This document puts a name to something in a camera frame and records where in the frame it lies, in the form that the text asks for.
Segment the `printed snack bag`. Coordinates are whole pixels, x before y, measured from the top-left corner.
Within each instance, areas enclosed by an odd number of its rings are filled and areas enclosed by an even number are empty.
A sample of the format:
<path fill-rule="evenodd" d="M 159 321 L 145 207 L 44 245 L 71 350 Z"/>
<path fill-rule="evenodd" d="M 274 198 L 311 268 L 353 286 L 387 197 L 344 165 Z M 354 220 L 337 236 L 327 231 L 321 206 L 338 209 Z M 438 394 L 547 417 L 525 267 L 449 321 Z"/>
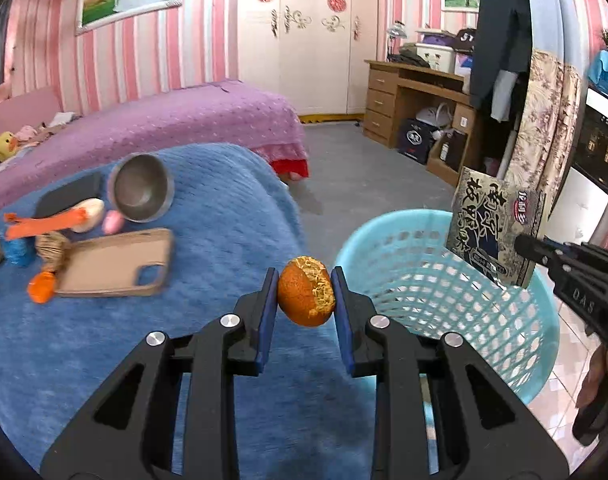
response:
<path fill-rule="evenodd" d="M 445 247 L 491 281 L 525 288 L 534 264 L 514 249 L 517 237 L 538 237 L 546 194 L 464 167 L 453 200 Z"/>

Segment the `orange mandarin peel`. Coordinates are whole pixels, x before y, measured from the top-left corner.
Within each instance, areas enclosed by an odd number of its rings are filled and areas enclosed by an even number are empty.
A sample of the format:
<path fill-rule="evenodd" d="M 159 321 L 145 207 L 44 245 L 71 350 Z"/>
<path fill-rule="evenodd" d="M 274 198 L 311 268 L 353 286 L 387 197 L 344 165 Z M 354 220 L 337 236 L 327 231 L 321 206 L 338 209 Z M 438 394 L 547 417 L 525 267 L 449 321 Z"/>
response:
<path fill-rule="evenodd" d="M 336 308 L 330 275 L 323 263 L 310 256 L 290 260 L 277 288 L 278 304 L 287 318 L 303 327 L 318 327 Z"/>

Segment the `light blue plastic basket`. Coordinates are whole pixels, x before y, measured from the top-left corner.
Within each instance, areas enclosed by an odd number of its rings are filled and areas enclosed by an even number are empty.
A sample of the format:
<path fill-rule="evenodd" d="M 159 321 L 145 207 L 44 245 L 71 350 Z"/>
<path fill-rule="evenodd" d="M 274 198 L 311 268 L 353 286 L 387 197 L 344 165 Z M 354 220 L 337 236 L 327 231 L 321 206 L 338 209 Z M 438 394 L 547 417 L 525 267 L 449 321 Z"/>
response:
<path fill-rule="evenodd" d="M 336 256 L 354 292 L 411 332 L 461 334 L 530 403 L 546 385 L 559 349 L 554 296 L 542 274 L 527 288 L 493 283 L 446 247 L 452 215 L 406 209 L 357 229 Z"/>

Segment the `tan phone case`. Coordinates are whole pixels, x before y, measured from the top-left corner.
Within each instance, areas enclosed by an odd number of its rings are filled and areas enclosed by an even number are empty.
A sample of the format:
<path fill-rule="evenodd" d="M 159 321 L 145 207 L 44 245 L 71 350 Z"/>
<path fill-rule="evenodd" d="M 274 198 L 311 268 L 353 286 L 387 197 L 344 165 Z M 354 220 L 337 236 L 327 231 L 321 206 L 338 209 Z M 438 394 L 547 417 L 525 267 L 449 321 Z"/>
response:
<path fill-rule="evenodd" d="M 63 297 L 152 296 L 170 270 L 174 235 L 148 229 L 73 243 L 56 274 L 54 293 Z"/>

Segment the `small cream bowl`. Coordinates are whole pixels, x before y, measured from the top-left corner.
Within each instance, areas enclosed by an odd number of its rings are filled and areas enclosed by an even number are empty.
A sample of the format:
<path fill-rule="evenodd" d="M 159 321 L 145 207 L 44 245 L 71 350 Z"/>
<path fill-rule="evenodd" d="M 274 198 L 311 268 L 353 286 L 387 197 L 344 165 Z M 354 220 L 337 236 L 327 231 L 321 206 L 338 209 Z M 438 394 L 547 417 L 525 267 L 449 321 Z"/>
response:
<path fill-rule="evenodd" d="M 83 211 L 85 220 L 76 226 L 72 226 L 71 230 L 75 233 L 86 233 L 95 229 L 101 223 L 106 212 L 106 205 L 100 198 L 88 198 L 88 200 L 82 200 L 76 204 L 73 210 Z"/>

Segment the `blue crumpled plastic bag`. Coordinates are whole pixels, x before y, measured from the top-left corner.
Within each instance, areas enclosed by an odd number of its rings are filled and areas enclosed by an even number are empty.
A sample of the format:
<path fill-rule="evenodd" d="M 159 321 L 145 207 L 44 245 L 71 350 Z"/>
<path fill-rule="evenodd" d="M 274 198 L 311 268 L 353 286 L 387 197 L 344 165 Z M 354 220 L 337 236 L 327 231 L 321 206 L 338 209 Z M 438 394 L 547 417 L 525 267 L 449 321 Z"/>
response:
<path fill-rule="evenodd" d="M 7 237 L 0 238 L 1 250 L 8 263 L 13 266 L 25 268 L 36 258 L 34 237 L 16 238 L 8 240 Z"/>

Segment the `black shopping bag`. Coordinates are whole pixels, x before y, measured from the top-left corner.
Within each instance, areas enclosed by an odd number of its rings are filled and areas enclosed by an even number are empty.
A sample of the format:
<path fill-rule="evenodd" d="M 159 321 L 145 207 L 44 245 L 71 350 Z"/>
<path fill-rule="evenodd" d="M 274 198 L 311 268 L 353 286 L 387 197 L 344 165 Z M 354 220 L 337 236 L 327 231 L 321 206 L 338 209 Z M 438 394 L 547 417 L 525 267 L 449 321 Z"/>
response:
<path fill-rule="evenodd" d="M 397 151 L 425 165 L 435 143 L 434 131 L 435 128 L 426 122 L 415 118 L 404 119 L 397 133 Z"/>

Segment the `pink steel-lined mug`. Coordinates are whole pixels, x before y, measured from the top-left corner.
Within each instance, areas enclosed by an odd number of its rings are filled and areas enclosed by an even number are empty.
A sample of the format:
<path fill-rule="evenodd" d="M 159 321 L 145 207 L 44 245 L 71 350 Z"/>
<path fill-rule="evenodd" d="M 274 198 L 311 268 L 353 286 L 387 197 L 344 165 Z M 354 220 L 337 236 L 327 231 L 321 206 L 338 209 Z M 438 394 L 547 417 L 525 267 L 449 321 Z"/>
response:
<path fill-rule="evenodd" d="M 159 156 L 136 153 L 111 170 L 106 192 L 112 209 L 104 217 L 102 230 L 112 235 L 127 221 L 148 223 L 164 216 L 174 200 L 175 182 Z"/>

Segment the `orange plastic wrapper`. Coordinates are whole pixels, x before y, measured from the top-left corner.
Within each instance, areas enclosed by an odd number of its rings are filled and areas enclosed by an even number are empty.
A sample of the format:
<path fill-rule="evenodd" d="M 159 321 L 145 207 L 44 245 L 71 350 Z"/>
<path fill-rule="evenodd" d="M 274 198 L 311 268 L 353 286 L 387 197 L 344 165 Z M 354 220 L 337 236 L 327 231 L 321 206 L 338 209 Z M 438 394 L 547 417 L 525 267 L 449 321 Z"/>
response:
<path fill-rule="evenodd" d="M 21 238 L 35 237 L 51 231 L 62 231 L 80 226 L 88 219 L 84 208 L 70 209 L 48 218 L 21 218 L 16 214 L 5 214 L 7 223 L 5 240 L 20 240 Z"/>

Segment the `black phone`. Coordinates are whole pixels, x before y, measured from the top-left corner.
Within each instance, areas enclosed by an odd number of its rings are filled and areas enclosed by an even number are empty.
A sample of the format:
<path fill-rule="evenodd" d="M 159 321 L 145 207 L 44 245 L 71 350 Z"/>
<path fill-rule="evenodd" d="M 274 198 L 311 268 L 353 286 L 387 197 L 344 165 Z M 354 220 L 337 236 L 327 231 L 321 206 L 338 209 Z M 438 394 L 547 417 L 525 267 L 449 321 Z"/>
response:
<path fill-rule="evenodd" d="M 48 218 L 60 214 L 84 200 L 100 198 L 102 174 L 99 171 L 85 174 L 43 195 L 36 204 L 33 217 Z"/>

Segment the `dark hanging jacket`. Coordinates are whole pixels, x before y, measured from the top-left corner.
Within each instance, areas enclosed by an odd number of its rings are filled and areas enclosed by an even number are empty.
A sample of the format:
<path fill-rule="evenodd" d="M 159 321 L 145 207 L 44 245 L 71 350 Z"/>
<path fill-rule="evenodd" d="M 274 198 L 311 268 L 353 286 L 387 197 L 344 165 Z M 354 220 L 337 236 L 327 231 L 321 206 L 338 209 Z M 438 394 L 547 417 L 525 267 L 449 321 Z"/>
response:
<path fill-rule="evenodd" d="M 525 73 L 531 53 L 530 0 L 481 0 L 470 76 L 472 106 L 482 106 L 501 70 Z"/>

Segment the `white storage box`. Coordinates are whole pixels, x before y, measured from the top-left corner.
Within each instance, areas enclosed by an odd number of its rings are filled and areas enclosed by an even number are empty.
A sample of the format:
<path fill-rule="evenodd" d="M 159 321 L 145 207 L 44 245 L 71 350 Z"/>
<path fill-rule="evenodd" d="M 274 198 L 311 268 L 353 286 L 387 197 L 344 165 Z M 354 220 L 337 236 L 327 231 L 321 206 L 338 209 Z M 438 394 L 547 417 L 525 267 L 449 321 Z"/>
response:
<path fill-rule="evenodd" d="M 431 70 L 453 74 L 455 73 L 456 54 L 453 48 L 440 44 L 416 43 L 419 58 L 429 64 Z"/>

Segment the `wooden desk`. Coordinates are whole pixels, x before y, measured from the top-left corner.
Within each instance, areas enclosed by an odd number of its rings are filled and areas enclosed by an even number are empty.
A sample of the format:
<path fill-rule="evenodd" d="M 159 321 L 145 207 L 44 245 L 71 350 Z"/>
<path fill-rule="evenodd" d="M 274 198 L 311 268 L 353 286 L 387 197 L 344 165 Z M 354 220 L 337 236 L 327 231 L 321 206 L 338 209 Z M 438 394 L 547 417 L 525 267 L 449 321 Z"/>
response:
<path fill-rule="evenodd" d="M 431 148 L 426 169 L 450 185 L 457 185 L 464 167 L 481 161 L 482 122 L 464 93 L 464 78 L 420 66 L 369 60 L 364 135 L 395 148 L 400 128 L 427 107 L 445 104 L 453 119 L 449 125 L 464 136 L 459 162 L 448 166 L 440 159 L 441 142 Z"/>

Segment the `purple dotted bed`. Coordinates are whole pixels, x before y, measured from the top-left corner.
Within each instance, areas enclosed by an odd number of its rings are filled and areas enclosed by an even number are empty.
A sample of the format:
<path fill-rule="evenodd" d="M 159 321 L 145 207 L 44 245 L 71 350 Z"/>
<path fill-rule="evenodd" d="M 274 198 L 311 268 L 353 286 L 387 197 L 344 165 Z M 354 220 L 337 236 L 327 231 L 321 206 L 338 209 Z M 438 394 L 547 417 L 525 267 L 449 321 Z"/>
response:
<path fill-rule="evenodd" d="M 305 133 L 284 96 L 224 80 L 127 102 L 77 119 L 14 156 L 0 174 L 0 210 L 20 197 L 128 154 L 191 143 L 230 143 L 276 174 L 310 176 Z"/>

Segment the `yellow duck plush toy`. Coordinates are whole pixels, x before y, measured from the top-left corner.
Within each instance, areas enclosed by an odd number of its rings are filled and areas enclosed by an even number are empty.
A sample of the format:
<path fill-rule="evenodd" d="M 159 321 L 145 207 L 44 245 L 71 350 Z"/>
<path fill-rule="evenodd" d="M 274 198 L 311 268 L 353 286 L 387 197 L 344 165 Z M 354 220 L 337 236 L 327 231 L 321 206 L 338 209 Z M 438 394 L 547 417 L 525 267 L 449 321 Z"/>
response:
<path fill-rule="evenodd" d="M 19 140 L 10 132 L 0 134 L 0 162 L 5 162 L 13 157 L 19 149 Z"/>

